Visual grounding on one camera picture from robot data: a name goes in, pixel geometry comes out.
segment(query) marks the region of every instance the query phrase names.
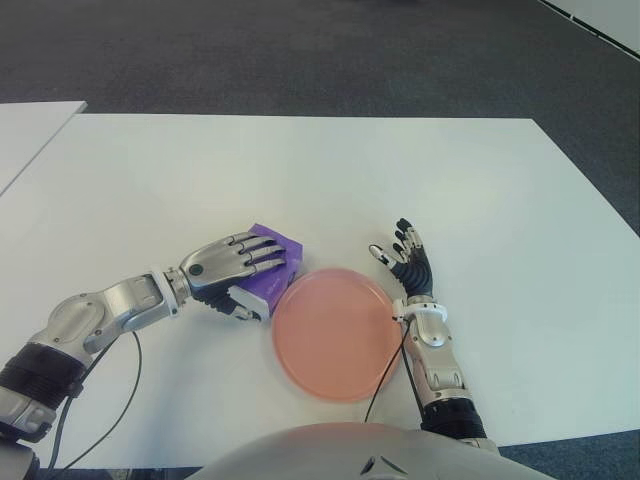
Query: robot forearm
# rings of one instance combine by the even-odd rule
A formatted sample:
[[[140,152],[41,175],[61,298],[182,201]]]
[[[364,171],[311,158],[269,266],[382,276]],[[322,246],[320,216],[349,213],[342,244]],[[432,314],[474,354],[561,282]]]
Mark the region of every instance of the robot forearm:
[[[56,409],[77,395],[92,354],[125,332],[176,315],[188,297],[240,319],[252,312],[231,300],[229,286],[284,263],[270,237],[231,235],[188,255],[177,269],[128,278],[95,293],[64,300],[47,327],[33,335],[0,372],[0,437],[39,441]]]
[[[453,355],[446,325],[447,310],[427,295],[394,305],[398,320],[409,320],[406,348],[413,359],[413,377],[423,408],[422,430],[438,433],[498,452],[486,438],[462,370]]]

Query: metallic joint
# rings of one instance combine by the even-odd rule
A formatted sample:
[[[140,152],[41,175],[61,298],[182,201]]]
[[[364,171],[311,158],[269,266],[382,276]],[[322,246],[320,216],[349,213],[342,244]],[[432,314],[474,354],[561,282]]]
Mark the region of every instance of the metallic joint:
[[[178,305],[183,305],[185,300],[191,296],[191,289],[184,273],[180,269],[174,270],[173,267],[169,267],[169,270],[164,272],[164,275],[173,289]]]

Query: robot finger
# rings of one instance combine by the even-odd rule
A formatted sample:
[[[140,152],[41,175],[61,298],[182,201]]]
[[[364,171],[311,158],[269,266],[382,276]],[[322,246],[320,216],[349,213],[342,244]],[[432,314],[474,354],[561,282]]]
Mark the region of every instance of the robot finger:
[[[259,247],[261,245],[266,245],[269,243],[274,243],[275,240],[271,237],[254,237],[248,240],[244,240],[242,242],[238,242],[237,245],[240,246],[240,253],[245,253],[247,250],[251,250],[252,248]]]
[[[393,249],[398,253],[398,255],[400,255],[400,258],[402,258],[402,261],[406,263],[408,260],[408,256],[404,248],[400,244],[394,243]]]
[[[378,260],[383,265],[386,265],[389,270],[395,267],[396,264],[400,263],[378,245],[369,245],[369,252],[376,260]]]
[[[413,248],[422,247],[422,239],[420,238],[420,235],[418,234],[418,231],[415,228],[409,227],[407,229],[407,238],[411,242]]]
[[[402,242],[402,246],[404,247],[405,252],[407,252],[407,254],[411,253],[411,248],[413,247],[413,245],[411,245],[409,238],[404,233],[398,230],[396,230],[396,238]]]
[[[398,220],[398,223],[396,223],[396,227],[398,227],[402,233],[406,233],[406,231],[412,228],[413,225],[411,225],[405,218],[401,218]]]
[[[283,252],[284,247],[281,245],[271,245],[269,247],[262,247],[256,250],[251,250],[244,254],[246,262],[252,263],[256,260],[260,260],[261,258],[267,257],[273,253]]]
[[[265,260],[264,262],[251,264],[250,267],[253,268],[253,273],[260,273],[284,265],[285,263],[284,259],[276,258],[275,260]]]
[[[256,234],[255,233],[251,233],[251,232],[242,232],[242,233],[236,233],[234,235],[229,235],[228,237],[226,237],[222,243],[224,243],[225,245],[234,245],[238,242],[242,242],[244,240],[249,240],[250,238],[255,237]]]

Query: robotic hand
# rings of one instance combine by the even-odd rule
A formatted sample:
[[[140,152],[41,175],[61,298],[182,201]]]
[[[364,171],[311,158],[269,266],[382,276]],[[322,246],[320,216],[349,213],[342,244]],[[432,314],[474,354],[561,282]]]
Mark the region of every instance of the robotic hand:
[[[447,310],[433,298],[433,276],[418,232],[404,218],[397,224],[394,258],[377,245],[371,254],[387,266],[407,292],[406,304],[394,301],[394,318],[408,322],[405,347],[413,359],[413,376],[422,405],[422,430],[498,452],[486,438],[462,371],[453,356]]]
[[[236,318],[256,318],[227,290],[283,264],[272,257],[281,251],[270,237],[239,233],[196,250],[177,269],[154,269],[101,292],[64,300],[47,327],[0,372],[0,440],[41,440],[60,403],[79,393],[78,381],[93,362],[92,354],[125,332],[176,315],[189,296]]]

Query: gray carpet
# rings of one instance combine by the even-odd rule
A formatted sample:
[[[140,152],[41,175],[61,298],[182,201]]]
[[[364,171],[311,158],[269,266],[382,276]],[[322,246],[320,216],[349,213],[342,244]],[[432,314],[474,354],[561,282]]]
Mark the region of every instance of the gray carpet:
[[[535,0],[0,2],[0,102],[530,117],[636,233],[639,86],[640,63]],[[640,477],[637,432],[503,453],[563,479]]]

